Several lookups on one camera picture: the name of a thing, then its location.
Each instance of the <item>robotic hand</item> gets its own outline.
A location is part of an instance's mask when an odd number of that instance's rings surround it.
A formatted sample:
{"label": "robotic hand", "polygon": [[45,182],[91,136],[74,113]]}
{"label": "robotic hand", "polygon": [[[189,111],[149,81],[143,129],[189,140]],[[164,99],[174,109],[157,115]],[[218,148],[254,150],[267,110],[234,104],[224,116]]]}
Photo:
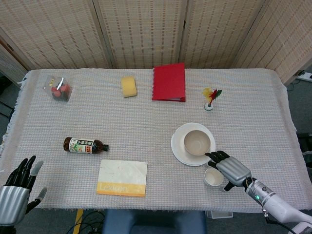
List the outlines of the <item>robotic hand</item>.
{"label": "robotic hand", "polygon": [[[236,158],[223,151],[206,153],[205,155],[214,161],[209,161],[208,165],[219,170],[229,180],[224,190],[229,191],[234,186],[244,187],[245,192],[262,206],[267,223],[278,224],[289,230],[289,234],[312,233],[311,216],[295,209],[263,183],[252,178],[250,170]],[[274,216],[278,222],[270,220],[268,213]],[[298,224],[290,229],[281,224],[286,222],[297,222]]]}
{"label": "robotic hand", "polygon": [[25,158],[0,188],[0,234],[15,233],[14,225],[21,222],[25,214],[35,208],[47,192],[47,188],[43,188],[39,196],[27,204],[37,174],[43,165],[43,161],[39,161],[30,173],[35,159],[36,156],[29,160]]}

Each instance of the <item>small white cup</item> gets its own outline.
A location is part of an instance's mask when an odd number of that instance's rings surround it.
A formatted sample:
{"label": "small white cup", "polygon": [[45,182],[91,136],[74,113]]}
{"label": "small white cup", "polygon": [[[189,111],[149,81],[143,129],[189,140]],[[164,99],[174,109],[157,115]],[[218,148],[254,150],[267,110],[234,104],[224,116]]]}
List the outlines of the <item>small white cup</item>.
{"label": "small white cup", "polygon": [[204,182],[207,185],[219,186],[223,183],[223,174],[213,167],[209,167],[204,174]]}
{"label": "small white cup", "polygon": [[184,138],[184,147],[194,156],[204,155],[210,149],[209,136],[200,130],[190,131]]}

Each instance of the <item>bottle label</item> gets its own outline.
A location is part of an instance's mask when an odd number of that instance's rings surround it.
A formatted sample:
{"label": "bottle label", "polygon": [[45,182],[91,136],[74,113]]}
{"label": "bottle label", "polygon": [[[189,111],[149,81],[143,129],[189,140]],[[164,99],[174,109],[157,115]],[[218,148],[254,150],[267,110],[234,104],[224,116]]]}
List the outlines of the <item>bottle label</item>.
{"label": "bottle label", "polygon": [[71,138],[69,142],[69,151],[92,154],[93,141],[94,140]]}

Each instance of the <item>bottle cap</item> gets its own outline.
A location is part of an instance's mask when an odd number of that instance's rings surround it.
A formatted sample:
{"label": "bottle cap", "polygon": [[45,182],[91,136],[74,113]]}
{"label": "bottle cap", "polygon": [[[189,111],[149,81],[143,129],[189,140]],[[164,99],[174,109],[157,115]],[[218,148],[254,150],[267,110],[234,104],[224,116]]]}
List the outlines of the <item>bottle cap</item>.
{"label": "bottle cap", "polygon": [[103,145],[103,150],[108,151],[109,150],[109,145]]}

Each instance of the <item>yellow sponge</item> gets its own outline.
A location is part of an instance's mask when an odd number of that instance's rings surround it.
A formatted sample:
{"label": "yellow sponge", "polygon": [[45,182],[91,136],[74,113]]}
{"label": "yellow sponge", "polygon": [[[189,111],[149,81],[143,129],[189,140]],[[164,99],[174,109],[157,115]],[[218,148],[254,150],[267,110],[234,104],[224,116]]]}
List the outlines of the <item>yellow sponge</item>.
{"label": "yellow sponge", "polygon": [[134,77],[121,78],[122,94],[125,98],[137,95],[136,82]]}

